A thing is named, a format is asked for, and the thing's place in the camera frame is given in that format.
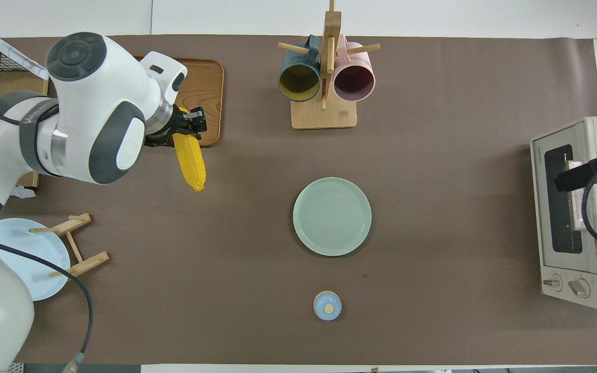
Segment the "white robotic arm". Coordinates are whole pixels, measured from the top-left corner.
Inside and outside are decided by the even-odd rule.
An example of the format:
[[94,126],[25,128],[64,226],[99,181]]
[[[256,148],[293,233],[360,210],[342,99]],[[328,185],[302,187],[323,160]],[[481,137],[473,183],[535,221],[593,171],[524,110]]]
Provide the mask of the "white robotic arm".
[[[29,91],[0,99],[0,213],[31,170],[107,184],[125,175],[142,145],[172,146],[175,132],[206,130],[203,113],[174,104],[185,66],[151,52],[138,62],[113,40],[77,33],[48,53],[57,97]],[[0,260],[0,371],[7,371],[33,321],[24,283]]]

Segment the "small blue round object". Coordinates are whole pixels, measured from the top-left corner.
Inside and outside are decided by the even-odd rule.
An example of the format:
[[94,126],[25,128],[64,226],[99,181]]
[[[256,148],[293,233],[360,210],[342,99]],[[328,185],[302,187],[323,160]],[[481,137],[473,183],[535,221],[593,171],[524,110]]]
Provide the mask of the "small blue round object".
[[333,321],[342,312],[342,302],[339,300],[338,295],[332,291],[322,291],[317,294],[313,307],[317,317],[324,321]]

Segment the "mug handle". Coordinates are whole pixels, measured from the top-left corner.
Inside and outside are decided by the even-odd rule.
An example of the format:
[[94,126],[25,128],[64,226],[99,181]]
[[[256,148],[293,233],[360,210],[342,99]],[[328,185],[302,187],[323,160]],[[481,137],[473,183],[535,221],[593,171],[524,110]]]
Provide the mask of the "mug handle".
[[351,62],[351,57],[349,57],[349,53],[347,53],[347,38],[344,34],[340,34],[338,37],[338,57],[342,57],[345,63]]
[[317,62],[317,54],[319,54],[319,38],[315,35],[308,36],[305,42],[305,47],[308,49],[308,54],[305,56],[305,63],[314,66]]

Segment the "brown tabletop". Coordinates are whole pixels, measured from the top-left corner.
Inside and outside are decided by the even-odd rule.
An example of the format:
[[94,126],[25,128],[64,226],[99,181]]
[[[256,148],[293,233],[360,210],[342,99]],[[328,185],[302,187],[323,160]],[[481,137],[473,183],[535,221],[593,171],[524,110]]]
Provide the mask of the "brown tabletop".
[[[100,186],[43,177],[5,217],[52,226],[111,261],[83,275],[95,308],[88,363],[597,364],[597,310],[540,294],[529,139],[597,116],[590,40],[354,38],[377,87],[349,130],[297,132],[277,91],[296,36],[121,36],[133,55],[225,69],[206,189],[173,149],[143,149]],[[54,38],[9,40],[38,61]],[[351,180],[372,206],[365,243],[310,252],[292,206],[316,179]],[[338,293],[334,322],[312,311]],[[18,361],[68,361],[86,307],[75,286],[35,303]]]

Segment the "white toaster oven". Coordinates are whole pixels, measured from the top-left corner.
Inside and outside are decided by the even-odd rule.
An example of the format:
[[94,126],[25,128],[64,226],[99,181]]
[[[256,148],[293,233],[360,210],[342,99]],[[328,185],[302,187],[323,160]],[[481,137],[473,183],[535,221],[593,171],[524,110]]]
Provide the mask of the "white toaster oven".
[[[580,212],[582,189],[560,192],[554,179],[597,158],[597,117],[583,118],[531,140],[542,291],[597,308],[597,240]],[[597,185],[588,199],[597,231]]]

